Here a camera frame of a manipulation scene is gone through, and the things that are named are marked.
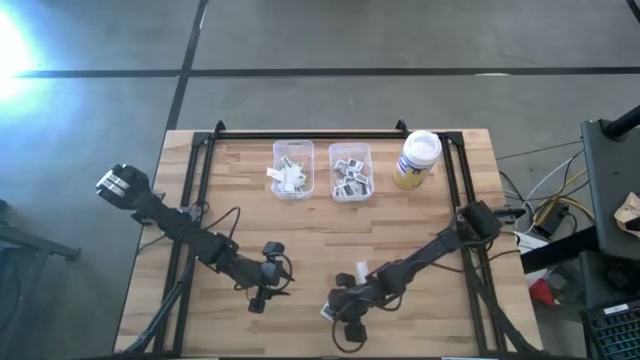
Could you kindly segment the black stand legs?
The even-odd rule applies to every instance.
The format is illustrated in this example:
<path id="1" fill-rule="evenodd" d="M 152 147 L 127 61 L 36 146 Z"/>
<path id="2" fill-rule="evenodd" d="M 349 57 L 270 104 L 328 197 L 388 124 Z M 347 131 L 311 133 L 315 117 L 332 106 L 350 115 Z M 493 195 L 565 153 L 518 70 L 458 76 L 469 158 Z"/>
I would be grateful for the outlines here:
<path id="1" fill-rule="evenodd" d="M 75 261 L 81 253 L 80 248 L 74 248 L 48 240 L 46 238 L 25 232 L 18 226 L 11 225 L 10 206 L 0 199 L 0 244 L 11 244 L 24 248 L 43 250 L 49 254 L 63 257 L 66 261 Z"/>

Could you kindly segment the black pole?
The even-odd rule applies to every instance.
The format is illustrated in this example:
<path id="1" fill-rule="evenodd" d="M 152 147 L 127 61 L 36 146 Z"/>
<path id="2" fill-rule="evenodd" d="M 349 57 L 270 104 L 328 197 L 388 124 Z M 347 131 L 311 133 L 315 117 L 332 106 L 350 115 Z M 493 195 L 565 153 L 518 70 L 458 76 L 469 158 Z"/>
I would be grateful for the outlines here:
<path id="1" fill-rule="evenodd" d="M 602 120 L 601 131 L 610 140 L 621 140 L 640 125 L 640 104 L 614 121 Z"/>

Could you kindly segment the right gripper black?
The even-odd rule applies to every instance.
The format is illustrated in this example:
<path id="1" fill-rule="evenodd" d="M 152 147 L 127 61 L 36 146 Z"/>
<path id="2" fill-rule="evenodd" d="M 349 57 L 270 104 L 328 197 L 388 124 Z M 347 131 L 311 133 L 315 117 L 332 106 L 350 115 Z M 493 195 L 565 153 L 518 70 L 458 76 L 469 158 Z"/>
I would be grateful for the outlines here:
<path id="1" fill-rule="evenodd" d="M 334 321 L 359 322 L 370 308 L 395 311 L 389 303 L 396 299 L 396 275 L 392 271 L 378 271 L 370 274 L 363 284 L 356 283 L 356 277 L 339 273 L 335 277 L 337 288 L 328 295 L 328 314 Z"/>

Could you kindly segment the brown paper bag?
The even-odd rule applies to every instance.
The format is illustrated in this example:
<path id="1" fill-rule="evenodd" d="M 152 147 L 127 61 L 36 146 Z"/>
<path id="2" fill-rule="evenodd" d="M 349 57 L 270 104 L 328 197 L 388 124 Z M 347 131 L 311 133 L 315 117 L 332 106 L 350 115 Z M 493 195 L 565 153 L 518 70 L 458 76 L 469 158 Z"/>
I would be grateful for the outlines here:
<path id="1" fill-rule="evenodd" d="M 640 197 L 630 192 L 623 204 L 615 211 L 614 218 L 618 227 L 640 239 Z"/>

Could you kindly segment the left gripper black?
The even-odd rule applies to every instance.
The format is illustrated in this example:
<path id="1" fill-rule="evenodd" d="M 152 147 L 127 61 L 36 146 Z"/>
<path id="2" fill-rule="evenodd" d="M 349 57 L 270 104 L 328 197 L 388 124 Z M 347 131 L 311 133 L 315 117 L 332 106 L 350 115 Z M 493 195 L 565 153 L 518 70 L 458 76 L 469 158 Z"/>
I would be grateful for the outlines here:
<path id="1" fill-rule="evenodd" d="M 278 260 L 280 253 L 270 253 L 262 261 L 256 261 L 240 254 L 227 257 L 227 275 L 242 288 L 273 287 L 280 280 L 291 282 L 293 276 L 283 271 L 283 264 Z M 289 296 L 290 293 L 280 289 L 258 288 L 256 294 L 249 300 L 248 311 L 262 314 L 266 302 L 274 296 Z"/>

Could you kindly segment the red object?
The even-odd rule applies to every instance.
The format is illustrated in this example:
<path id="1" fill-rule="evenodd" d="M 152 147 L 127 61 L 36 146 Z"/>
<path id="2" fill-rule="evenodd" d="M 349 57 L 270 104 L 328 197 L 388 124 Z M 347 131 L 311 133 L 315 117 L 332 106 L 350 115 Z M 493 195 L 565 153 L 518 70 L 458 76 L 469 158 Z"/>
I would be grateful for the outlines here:
<path id="1" fill-rule="evenodd" d="M 531 298 L 545 305 L 555 306 L 555 298 L 548 282 L 544 278 L 538 278 L 529 286 Z"/>

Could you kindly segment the Lysol wipes canister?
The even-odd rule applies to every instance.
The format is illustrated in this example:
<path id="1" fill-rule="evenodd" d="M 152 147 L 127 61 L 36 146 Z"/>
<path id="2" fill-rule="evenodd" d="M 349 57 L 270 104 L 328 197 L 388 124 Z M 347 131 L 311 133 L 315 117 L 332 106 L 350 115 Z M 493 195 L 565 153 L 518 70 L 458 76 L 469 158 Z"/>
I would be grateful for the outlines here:
<path id="1" fill-rule="evenodd" d="M 404 142 L 393 172 L 395 184 L 413 190 L 425 180 L 442 153 L 439 137 L 427 130 L 411 133 Z"/>

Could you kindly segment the clear plastic bin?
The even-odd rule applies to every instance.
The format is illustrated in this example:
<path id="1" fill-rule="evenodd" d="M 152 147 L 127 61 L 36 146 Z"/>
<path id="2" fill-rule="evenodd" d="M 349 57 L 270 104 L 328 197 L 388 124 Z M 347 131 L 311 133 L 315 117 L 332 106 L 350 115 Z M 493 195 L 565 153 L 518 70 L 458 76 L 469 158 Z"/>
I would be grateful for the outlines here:
<path id="1" fill-rule="evenodd" d="M 342 159 L 348 163 L 349 158 L 354 158 L 364 163 L 363 168 L 360 171 L 354 171 L 348 168 L 348 175 L 345 176 L 339 171 L 334 169 L 335 163 Z M 330 171 L 330 194 L 335 202 L 364 202 L 367 201 L 375 192 L 373 163 L 371 156 L 371 149 L 367 143 L 334 143 L 329 146 L 329 171 Z M 337 201 L 333 197 L 334 187 L 336 185 L 343 185 L 346 180 L 354 179 L 353 172 L 360 172 L 369 178 L 368 185 L 370 186 L 371 194 L 369 196 L 361 196 L 359 189 L 356 195 L 346 197 L 343 201 Z"/>
<path id="2" fill-rule="evenodd" d="M 273 165 L 274 168 L 281 171 L 282 165 L 279 160 L 281 157 L 287 156 L 292 160 L 297 169 L 300 169 L 306 175 L 304 183 L 304 193 L 286 194 L 277 190 L 277 185 L 283 181 L 272 179 L 271 191 L 281 200 L 307 200 L 312 197 L 314 190 L 314 170 L 315 170 L 315 150 L 314 144 L 310 140 L 278 140 L 273 144 Z"/>

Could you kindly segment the black keyboard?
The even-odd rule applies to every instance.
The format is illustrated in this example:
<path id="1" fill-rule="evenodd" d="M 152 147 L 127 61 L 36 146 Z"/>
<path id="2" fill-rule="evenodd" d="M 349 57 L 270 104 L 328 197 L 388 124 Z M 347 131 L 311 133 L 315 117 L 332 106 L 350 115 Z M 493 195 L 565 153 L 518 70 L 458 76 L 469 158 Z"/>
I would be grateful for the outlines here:
<path id="1" fill-rule="evenodd" d="M 599 360 L 640 360 L 640 297 L 580 313 Z"/>

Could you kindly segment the dark grey side table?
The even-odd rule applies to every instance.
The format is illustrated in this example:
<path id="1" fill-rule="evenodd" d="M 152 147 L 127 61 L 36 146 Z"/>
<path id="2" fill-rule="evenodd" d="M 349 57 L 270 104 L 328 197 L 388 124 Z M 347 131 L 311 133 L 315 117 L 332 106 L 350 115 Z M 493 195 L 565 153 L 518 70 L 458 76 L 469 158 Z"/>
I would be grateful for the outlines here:
<path id="1" fill-rule="evenodd" d="M 581 136 L 600 251 L 640 260 L 640 238 L 622 230 L 614 217 L 630 193 L 640 197 L 640 127 L 611 140 L 599 122 L 587 121 Z"/>

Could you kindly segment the black power box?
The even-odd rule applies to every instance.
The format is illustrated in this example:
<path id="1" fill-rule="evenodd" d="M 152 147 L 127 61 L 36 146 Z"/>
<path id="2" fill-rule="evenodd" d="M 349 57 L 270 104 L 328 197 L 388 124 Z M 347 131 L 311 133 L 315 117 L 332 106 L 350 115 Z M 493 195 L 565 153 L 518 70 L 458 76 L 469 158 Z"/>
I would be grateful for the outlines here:
<path id="1" fill-rule="evenodd" d="M 540 213 L 540 216 L 535 221 L 533 230 L 543 237 L 551 237 L 558 230 L 568 213 L 568 204 L 552 203 Z"/>

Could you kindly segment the white power strip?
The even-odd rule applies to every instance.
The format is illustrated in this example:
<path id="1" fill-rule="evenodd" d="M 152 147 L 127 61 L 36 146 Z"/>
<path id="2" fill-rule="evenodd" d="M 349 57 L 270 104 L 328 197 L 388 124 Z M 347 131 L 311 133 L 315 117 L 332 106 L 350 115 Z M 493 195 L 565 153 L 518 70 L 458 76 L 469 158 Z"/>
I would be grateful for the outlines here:
<path id="1" fill-rule="evenodd" d="M 514 236 L 516 238 L 516 247 L 518 248 L 521 255 L 524 255 L 529 251 L 544 247 L 548 244 L 547 241 L 541 240 L 535 236 L 531 236 L 530 234 L 515 232 Z"/>

